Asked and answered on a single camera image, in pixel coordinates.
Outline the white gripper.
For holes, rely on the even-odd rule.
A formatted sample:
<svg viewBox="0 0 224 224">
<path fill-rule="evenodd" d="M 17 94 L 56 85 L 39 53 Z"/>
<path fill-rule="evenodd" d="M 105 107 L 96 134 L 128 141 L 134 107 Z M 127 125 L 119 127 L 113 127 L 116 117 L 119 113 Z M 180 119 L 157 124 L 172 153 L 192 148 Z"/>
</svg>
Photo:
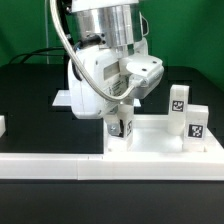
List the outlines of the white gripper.
<svg viewBox="0 0 224 224">
<path fill-rule="evenodd" d="M 128 98 L 135 86 L 129 86 L 128 77 L 121 74 L 116 52 L 112 49 L 100 49 L 98 45 L 85 46 L 81 41 L 73 46 L 73 51 L 86 72 L 84 75 L 73 60 L 69 61 L 69 90 L 72 93 L 95 92 L 110 102 L 116 102 L 103 107 L 71 106 L 73 114 L 78 119 L 101 119 L 105 116 L 108 133 L 122 137 L 124 124 L 121 117 L 118 113 L 108 113 Z"/>
</svg>

